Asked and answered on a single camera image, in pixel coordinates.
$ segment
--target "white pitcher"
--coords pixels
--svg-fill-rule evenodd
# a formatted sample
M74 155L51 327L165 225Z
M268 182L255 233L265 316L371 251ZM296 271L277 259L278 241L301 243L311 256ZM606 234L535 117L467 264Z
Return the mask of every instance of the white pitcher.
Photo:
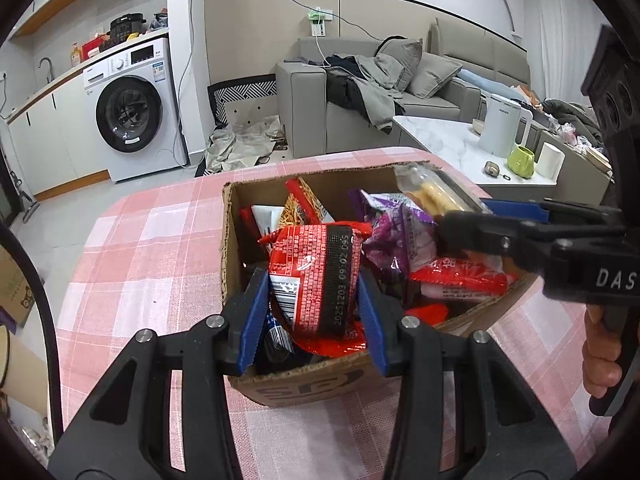
M507 158L516 141L520 118L526 118L527 124L522 134L521 146L527 145L533 114L517 102L506 97L491 94L487 99L486 119L478 146L486 152L501 158Z

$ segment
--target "metal screw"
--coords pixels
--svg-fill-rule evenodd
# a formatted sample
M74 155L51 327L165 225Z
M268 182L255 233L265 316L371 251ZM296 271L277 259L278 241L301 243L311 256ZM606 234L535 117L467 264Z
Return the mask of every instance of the metal screw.
M136 332L136 341L139 343L146 343L147 341L151 341L151 338L154 336L153 330L148 328L143 328L142 330L138 330Z
M418 328L420 320L415 316L404 316L400 321L405 328Z
M561 249L568 249L573 244L574 243L571 240L567 240L565 238L560 238L560 239L556 240L556 245L558 247L560 247Z
M482 345L487 344L491 341L491 337L484 330L476 330L474 332L474 340L476 343L480 343Z
M213 316L207 317L207 326L209 328L220 328L225 323L225 318L220 316L220 314L214 314Z

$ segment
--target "soap bottle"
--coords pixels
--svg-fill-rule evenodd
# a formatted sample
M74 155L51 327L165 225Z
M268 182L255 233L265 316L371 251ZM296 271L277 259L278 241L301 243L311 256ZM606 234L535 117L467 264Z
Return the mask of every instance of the soap bottle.
M74 43L71 49L71 67L76 67L82 63L82 51L78 48L78 44Z

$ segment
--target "table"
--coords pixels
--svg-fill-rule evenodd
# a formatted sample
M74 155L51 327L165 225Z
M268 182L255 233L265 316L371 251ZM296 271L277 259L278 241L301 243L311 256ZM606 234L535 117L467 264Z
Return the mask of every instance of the table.
M413 148L335 153L216 174L135 193L98 219L63 301L57 336L65 425L118 352L141 328L159 335L190 328L222 309L223 186L320 170L404 161L439 165L484 196L446 161ZM589 412L582 388L584 306L547 300L542 280L490 333L585 463L609 420ZM172 463L183 464L180 384L170 403ZM380 480L390 445L399 381L290 408L259 406L231 389L226 398L246 480ZM454 414L445 413L444 463L454 456Z
M480 137L472 125L423 117L394 117L394 127L400 129L400 146L410 146L437 155L464 174L474 184L497 200L543 200L552 198L556 180L534 172L522 178L507 168L507 160L492 155L478 146ZM500 176L484 173L488 161L500 167ZM502 174L511 177L505 180Z

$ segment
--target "pink checkered tablecloth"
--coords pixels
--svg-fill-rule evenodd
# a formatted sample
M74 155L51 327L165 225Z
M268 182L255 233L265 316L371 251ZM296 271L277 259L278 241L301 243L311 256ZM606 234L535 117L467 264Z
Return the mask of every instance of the pink checkered tablecloth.
M86 242L58 320L62 406L69 424L98 379L141 328L159 335L220 312L222 188L227 182L411 160L430 161L481 189L431 153L384 148L292 160L143 191L120 200ZM605 437L608 419L588 410L581 385L581 304L542 296L538 280L491 330L529 381L582 465ZM179 377L172 387L172 461L182 465ZM265 408L231 387L227 399L245 479L379 479L399 382L292 408ZM446 415L443 452L453 454Z

